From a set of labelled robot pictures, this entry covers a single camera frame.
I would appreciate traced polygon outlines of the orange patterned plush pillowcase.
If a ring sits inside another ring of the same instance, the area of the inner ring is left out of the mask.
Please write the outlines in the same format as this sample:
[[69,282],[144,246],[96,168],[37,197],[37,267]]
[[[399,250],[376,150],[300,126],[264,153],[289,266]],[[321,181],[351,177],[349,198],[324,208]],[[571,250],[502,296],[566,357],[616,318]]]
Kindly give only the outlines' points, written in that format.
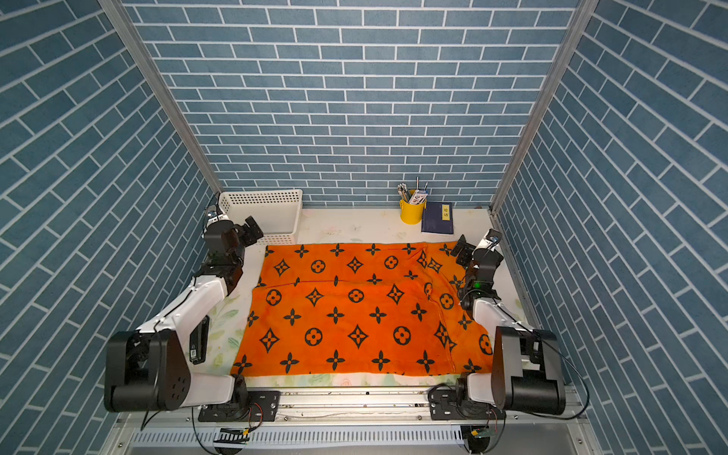
[[270,246],[231,371],[243,377],[489,373],[452,243]]

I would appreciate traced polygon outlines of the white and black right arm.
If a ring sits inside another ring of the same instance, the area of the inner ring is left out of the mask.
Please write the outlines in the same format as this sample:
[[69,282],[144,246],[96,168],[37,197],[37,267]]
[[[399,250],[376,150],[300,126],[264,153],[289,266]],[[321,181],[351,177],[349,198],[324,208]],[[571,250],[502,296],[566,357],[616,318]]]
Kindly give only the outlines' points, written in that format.
[[497,246],[502,233],[489,229],[476,246],[461,236],[451,254],[466,271],[458,290],[460,305],[486,334],[479,340],[491,356],[489,373],[471,369],[458,380],[460,399],[502,411],[557,416],[566,408],[566,392],[557,337],[520,322],[502,303],[495,273],[504,260]]

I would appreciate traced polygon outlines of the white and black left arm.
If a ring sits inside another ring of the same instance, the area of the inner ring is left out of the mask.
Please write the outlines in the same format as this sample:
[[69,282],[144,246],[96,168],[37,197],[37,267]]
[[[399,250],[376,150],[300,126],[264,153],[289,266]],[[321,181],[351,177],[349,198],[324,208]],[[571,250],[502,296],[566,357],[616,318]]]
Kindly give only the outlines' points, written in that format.
[[104,376],[104,407],[110,413],[213,405],[246,412],[244,379],[194,373],[190,366],[207,352],[204,342],[195,339],[195,331],[235,290],[243,275],[246,248],[263,236],[253,217],[241,225],[225,217],[208,223],[203,238],[209,254],[190,285],[136,330],[110,337]]

